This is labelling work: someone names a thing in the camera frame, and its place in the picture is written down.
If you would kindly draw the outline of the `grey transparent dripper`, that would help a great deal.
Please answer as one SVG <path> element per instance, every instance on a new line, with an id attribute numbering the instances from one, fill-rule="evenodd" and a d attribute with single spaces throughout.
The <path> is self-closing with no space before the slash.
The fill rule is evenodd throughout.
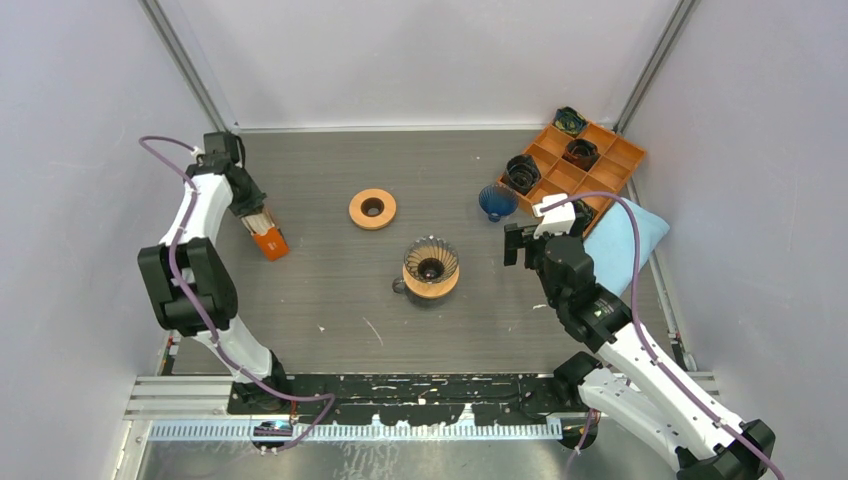
<path id="1" fill-rule="evenodd" d="M 459 255 L 450 242 L 430 235 L 418 238 L 408 246 L 403 265 L 417 280 L 438 282 L 459 268 Z"/>

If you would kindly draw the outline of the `light blue cloth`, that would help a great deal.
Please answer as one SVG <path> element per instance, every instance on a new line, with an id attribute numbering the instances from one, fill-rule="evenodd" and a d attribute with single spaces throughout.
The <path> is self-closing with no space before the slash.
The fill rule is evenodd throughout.
<path id="1" fill-rule="evenodd" d="M 639 251 L 639 272 L 670 231 L 670 225 L 658 215 L 629 199 L 624 202 L 636 220 L 639 248 L 636 248 L 630 217 L 618 202 L 613 202 L 584 242 L 586 253 L 593 259 L 597 281 L 618 296 L 632 282 L 635 252 Z"/>

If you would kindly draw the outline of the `dark capsule green yellow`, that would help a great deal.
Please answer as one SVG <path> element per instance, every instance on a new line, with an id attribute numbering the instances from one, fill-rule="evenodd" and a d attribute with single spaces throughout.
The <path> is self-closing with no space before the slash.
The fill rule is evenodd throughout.
<path id="1" fill-rule="evenodd" d="M 589 121 L 577 110 L 563 106 L 556 110 L 552 125 L 559 131 L 576 138 L 589 125 Z"/>

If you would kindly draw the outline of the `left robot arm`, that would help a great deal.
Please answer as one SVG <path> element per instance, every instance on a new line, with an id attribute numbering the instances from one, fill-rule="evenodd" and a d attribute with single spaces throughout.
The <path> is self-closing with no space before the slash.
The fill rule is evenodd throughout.
<path id="1" fill-rule="evenodd" d="M 230 131 L 207 133 L 202 146 L 188 149 L 192 162 L 181 168 L 152 147 L 156 139 L 143 136 L 139 143 L 180 175 L 184 195 L 167 233 L 137 256 L 155 317 L 163 329 L 210 350 L 232 375 L 238 400 L 280 412 L 292 397 L 284 367 L 240 318 L 236 285 L 216 249 L 222 220 L 231 213 L 268 260 L 289 251 L 265 193 L 245 167 L 244 143 Z"/>

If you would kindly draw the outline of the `grey glass mug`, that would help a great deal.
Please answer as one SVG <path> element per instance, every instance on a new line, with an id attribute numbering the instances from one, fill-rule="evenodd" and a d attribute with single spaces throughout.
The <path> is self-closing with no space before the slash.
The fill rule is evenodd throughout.
<path id="1" fill-rule="evenodd" d="M 449 303 L 453 296 L 453 293 L 450 292 L 438 298 L 425 298 L 413 292 L 401 277 L 397 277 L 392 281 L 392 291 L 396 294 L 404 295 L 412 305 L 424 310 L 434 309 Z"/>

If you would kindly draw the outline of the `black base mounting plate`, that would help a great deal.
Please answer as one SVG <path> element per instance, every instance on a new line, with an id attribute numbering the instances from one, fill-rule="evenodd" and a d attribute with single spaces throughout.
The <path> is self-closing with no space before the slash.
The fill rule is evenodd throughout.
<path id="1" fill-rule="evenodd" d="M 292 396 L 335 395 L 323 425 L 364 426 L 377 418 L 387 426 L 447 426 L 465 409 L 476 426 L 535 425 L 571 413 L 587 418 L 587 407 L 549 374 L 298 374 L 288 386 Z"/>

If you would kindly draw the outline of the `wooden ring dripper stand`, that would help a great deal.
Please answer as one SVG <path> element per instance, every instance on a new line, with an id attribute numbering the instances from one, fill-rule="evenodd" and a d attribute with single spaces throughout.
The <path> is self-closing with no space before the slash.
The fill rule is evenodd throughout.
<path id="1" fill-rule="evenodd" d="M 446 297 L 450 294 L 458 284 L 460 278 L 460 269 L 456 270 L 448 277 L 438 282 L 424 282 L 415 279 L 406 269 L 402 271 L 402 279 L 405 286 L 416 296 L 435 300 Z"/>

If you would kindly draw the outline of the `orange filter holder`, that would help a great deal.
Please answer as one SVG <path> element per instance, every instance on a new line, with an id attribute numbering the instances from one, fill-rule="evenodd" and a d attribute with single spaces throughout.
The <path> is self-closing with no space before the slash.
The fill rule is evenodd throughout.
<path id="1" fill-rule="evenodd" d="M 252 238 L 270 262 L 279 260 L 290 252 L 282 232 L 277 227 L 269 228 L 264 234 L 253 233 Z"/>

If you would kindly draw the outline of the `orange compartment tray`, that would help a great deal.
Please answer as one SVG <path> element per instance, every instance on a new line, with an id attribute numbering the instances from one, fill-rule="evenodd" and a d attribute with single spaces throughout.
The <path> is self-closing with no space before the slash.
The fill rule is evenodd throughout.
<path id="1" fill-rule="evenodd" d="M 606 191 L 620 193 L 646 157 L 646 151 L 624 137 L 590 122 L 579 134 L 596 145 L 600 158 L 584 170 L 564 158 L 566 147 L 574 137 L 546 125 L 523 152 L 534 160 L 541 173 L 539 181 L 527 194 L 517 195 L 518 208 L 532 213 L 532 205 L 556 193 Z"/>

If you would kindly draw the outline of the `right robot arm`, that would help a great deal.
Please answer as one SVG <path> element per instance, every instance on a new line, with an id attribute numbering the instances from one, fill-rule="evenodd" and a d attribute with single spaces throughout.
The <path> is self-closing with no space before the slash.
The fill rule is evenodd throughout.
<path id="1" fill-rule="evenodd" d="M 581 239 L 530 226 L 504 228 L 504 263 L 538 275 L 559 322 L 586 351 L 554 372 L 567 410 L 607 414 L 648 445 L 679 479 L 759 479 L 776 436 L 761 420 L 744 421 L 666 355 L 631 309 L 597 282 Z"/>

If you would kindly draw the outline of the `blue transparent dripper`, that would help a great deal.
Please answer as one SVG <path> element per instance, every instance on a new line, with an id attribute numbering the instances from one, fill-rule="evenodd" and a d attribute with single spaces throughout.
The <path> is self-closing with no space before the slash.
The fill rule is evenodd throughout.
<path id="1" fill-rule="evenodd" d="M 497 223 L 518 208 L 516 193 L 502 184 L 491 184 L 481 189 L 478 203 L 490 222 Z"/>

